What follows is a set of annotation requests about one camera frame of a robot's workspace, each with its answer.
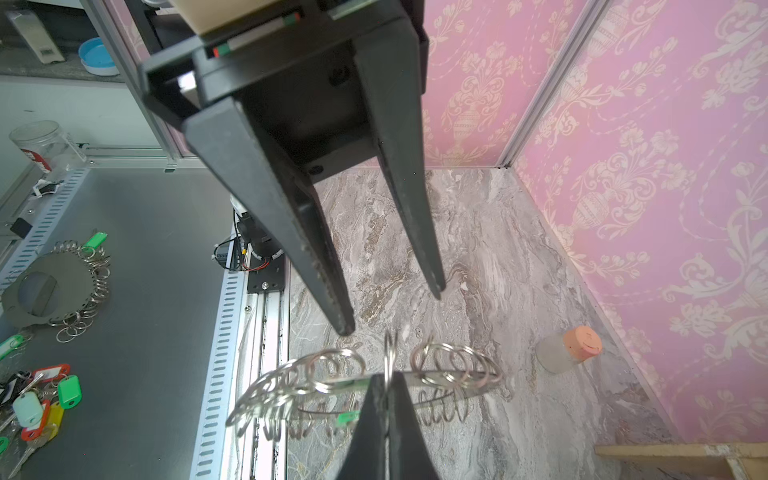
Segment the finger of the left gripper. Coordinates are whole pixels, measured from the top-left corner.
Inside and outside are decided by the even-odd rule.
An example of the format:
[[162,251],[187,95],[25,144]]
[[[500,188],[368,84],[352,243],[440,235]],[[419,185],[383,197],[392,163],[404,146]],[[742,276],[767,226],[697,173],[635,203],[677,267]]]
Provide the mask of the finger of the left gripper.
[[354,333],[341,263],[309,177],[233,98],[192,115],[182,132],[191,150],[283,248],[335,332]]
[[446,288],[426,189],[418,35],[408,19],[354,40],[377,158],[432,295]]

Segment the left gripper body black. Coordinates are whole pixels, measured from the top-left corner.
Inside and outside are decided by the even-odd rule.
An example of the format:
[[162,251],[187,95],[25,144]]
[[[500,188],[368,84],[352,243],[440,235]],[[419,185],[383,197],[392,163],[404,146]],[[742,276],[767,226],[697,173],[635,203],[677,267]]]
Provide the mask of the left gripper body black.
[[423,94],[424,17],[421,1],[279,1],[152,55],[139,68],[141,98],[174,128],[233,98],[302,172],[320,181],[377,158],[354,40],[410,20]]

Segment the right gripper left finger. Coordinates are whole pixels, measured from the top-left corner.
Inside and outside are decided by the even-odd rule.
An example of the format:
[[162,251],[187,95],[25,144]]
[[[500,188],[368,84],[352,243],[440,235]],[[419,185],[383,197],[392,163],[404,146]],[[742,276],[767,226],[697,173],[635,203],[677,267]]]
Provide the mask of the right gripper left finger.
[[369,383],[347,455],[337,480],[384,480],[388,435],[387,388],[383,374]]

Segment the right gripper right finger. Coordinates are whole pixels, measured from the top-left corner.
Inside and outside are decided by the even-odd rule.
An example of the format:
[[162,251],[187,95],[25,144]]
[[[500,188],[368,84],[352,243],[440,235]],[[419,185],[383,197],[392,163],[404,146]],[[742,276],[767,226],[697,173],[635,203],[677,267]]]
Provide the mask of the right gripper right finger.
[[388,387],[389,478],[439,480],[418,423],[403,374]]

